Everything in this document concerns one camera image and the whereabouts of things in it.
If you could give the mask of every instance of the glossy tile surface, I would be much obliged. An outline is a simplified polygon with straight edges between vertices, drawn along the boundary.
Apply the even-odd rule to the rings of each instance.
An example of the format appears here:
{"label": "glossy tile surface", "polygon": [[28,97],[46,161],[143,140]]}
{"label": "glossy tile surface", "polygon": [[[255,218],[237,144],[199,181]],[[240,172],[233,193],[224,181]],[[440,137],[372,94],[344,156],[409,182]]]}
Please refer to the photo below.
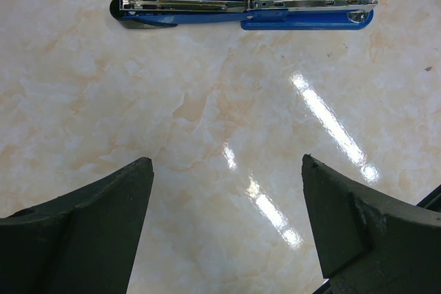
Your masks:
{"label": "glossy tile surface", "polygon": [[312,293],[305,153],[410,203],[440,183],[441,0],[356,32],[126,30],[110,1],[0,0],[0,217],[152,158],[128,293]]}

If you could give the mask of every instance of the blue stapler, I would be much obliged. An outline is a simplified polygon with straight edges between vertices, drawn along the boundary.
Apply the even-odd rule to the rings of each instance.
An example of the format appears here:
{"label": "blue stapler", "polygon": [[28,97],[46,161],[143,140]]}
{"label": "blue stapler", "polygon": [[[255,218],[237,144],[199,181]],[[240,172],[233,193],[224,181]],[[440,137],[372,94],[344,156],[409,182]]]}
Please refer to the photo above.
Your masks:
{"label": "blue stapler", "polygon": [[240,21],[245,30],[358,30],[376,0],[112,0],[110,13],[126,28]]}

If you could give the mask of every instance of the silver metal part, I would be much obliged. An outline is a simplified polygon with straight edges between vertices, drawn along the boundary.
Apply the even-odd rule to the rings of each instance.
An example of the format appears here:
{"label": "silver metal part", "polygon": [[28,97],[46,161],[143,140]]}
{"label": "silver metal part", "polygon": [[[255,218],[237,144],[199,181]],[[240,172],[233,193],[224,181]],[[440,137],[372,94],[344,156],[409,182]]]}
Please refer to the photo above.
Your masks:
{"label": "silver metal part", "polygon": [[347,13],[347,18],[354,23],[365,22],[369,17],[369,12],[350,12]]}
{"label": "silver metal part", "polygon": [[[127,13],[143,12],[215,12],[243,13],[250,10],[288,10],[288,11],[336,11],[370,12],[378,4],[375,0],[119,0],[119,10]],[[361,19],[360,14],[351,15]]]}

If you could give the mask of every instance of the stapler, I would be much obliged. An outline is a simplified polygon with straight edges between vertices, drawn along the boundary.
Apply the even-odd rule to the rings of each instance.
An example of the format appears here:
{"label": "stapler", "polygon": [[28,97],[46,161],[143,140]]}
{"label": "stapler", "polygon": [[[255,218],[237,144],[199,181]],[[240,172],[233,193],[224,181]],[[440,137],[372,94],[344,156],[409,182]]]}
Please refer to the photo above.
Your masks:
{"label": "stapler", "polygon": [[245,30],[359,30],[373,18],[376,0],[112,0],[123,26],[240,21]]}

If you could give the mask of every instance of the black object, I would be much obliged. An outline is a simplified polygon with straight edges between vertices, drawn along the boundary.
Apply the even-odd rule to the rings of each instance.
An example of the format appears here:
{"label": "black object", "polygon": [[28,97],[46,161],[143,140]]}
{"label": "black object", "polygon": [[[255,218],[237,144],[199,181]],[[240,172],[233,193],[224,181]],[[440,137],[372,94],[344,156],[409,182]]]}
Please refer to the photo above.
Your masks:
{"label": "black object", "polygon": [[125,293],[153,177],[140,158],[0,219],[0,293]]}
{"label": "black object", "polygon": [[441,293],[441,187],[415,207],[308,155],[302,177],[322,274],[329,278],[317,294]]}

